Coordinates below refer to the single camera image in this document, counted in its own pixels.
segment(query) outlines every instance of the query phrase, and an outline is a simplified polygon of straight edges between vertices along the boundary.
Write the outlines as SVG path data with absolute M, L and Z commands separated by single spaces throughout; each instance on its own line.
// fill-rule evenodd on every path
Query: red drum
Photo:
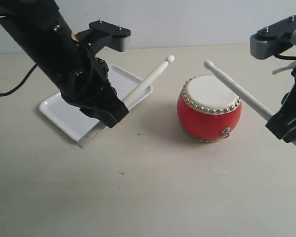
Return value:
M 213 75 L 188 80 L 177 102 L 184 131 L 202 141 L 230 136 L 241 116 L 241 100 Z

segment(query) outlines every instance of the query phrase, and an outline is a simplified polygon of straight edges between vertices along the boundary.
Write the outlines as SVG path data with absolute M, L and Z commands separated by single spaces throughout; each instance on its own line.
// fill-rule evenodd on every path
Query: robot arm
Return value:
M 75 35 L 54 0 L 0 0 L 0 24 L 68 104 L 111 128 L 129 113 L 96 53 L 105 46 L 125 51 L 130 30 L 96 21 Z
M 283 60 L 296 60 L 296 56 L 281 53 L 296 46 L 296 15 L 259 30 L 250 37 L 251 55 L 259 60 L 271 56 Z M 266 127 L 286 143 L 296 140 L 296 67 L 291 75 L 294 86 L 282 99 L 280 110 L 267 122 Z

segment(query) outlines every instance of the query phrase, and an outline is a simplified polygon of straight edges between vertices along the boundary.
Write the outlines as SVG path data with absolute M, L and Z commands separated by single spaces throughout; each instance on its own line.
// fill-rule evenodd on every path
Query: white drumhead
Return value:
M 187 102 L 195 107 L 224 110 L 238 106 L 239 97 L 214 75 L 194 77 L 185 85 Z

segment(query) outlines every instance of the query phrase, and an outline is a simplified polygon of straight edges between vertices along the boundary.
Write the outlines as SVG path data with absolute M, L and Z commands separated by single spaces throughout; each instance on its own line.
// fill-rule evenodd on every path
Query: white tray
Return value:
M 112 86 L 116 89 L 117 96 L 120 100 L 124 99 L 142 81 L 133 74 L 112 64 L 109 65 L 108 78 Z M 129 109 L 144 100 L 152 91 L 153 87 L 150 85 L 138 96 L 138 99 Z M 62 99 L 60 92 L 42 101 L 39 105 L 39 110 L 75 141 L 78 141 L 99 122 L 95 118 L 85 116 L 80 112 L 79 108 L 67 104 Z

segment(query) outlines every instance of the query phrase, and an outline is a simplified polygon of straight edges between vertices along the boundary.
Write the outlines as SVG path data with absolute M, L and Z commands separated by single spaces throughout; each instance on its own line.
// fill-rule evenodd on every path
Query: table surface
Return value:
M 169 54 L 153 93 L 85 149 L 40 114 L 57 92 L 40 69 L 0 98 L 0 237 L 296 236 L 296 147 L 246 104 L 232 135 L 210 144 L 182 132 L 176 114 L 184 82 L 209 73 L 204 60 L 276 112 L 293 78 L 272 70 L 288 62 L 254 59 L 247 44 L 98 56 L 144 78 Z M 0 55 L 0 91 L 32 65 Z

